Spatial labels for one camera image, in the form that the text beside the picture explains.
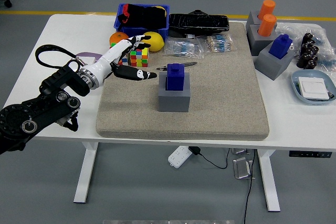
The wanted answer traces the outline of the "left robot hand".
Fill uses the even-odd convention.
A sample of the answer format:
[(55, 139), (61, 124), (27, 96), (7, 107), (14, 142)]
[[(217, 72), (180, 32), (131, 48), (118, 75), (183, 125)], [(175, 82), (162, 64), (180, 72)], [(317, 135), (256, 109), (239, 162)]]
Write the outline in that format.
[(82, 71), (91, 80), (92, 88), (100, 87), (104, 79), (111, 74), (118, 78), (133, 81), (156, 78), (157, 74), (154, 72), (147, 72), (132, 66), (118, 65), (119, 60), (130, 51), (148, 48), (150, 45), (143, 41), (150, 38), (147, 35), (139, 35), (123, 39), (111, 47), (96, 63), (83, 67)]

